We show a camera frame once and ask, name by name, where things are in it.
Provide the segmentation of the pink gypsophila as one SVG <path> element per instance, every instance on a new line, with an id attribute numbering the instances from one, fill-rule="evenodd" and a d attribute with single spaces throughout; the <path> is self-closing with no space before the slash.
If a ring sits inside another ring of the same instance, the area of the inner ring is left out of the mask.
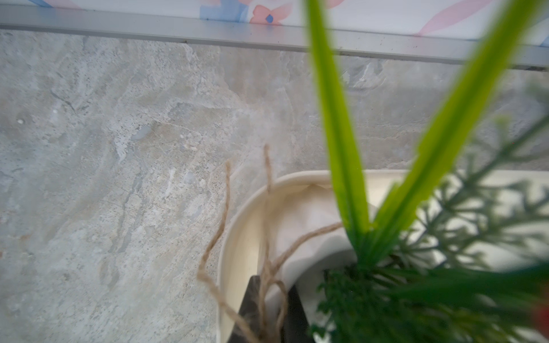
<path id="1" fill-rule="evenodd" d="M 497 123 L 495 144 L 473 138 L 500 77 L 519 42 L 546 1 L 506 1 L 472 59 L 459 76 L 417 148 L 412 167 L 393 182 L 375 214 L 370 214 L 367 182 L 347 97 L 340 82 L 327 30 L 332 1 L 306 1 L 307 38 L 325 130 L 330 185 L 340 221 L 304 234 L 274 260 L 270 234 L 274 220 L 268 179 L 261 224 L 264 250 L 259 274 L 260 314 L 272 284 L 301 245 L 344 229 L 356 262 L 328 267 L 313 286 L 321 299 L 313 305 L 314 342 L 541 342 L 548 338 L 548 259 L 534 257 L 534 241 L 547 234 L 516 234 L 524 224 L 548 226 L 548 187 L 533 196 L 528 180 L 489 186 L 499 167 L 537 159 L 526 147 L 548 132 L 542 115 L 516 137 L 508 120 Z M 511 214 L 500 214 L 501 195 L 519 196 Z M 229 342 L 260 342 L 220 291 L 219 261 L 225 220 L 207 245 L 197 277 L 234 321 Z M 526 257 L 527 264 L 490 269 L 472 246 L 503 247 Z"/>

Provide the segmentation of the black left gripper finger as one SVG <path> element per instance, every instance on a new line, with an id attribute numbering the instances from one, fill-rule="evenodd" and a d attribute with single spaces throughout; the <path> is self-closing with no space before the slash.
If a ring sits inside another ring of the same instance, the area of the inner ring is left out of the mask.
<path id="1" fill-rule="evenodd" d="M 314 342 L 307 318 L 306 297 L 295 282 L 282 294 L 272 284 L 264 300 L 265 312 L 260 314 L 260 276 L 249 278 L 237 314 L 243 317 L 260 342 Z"/>

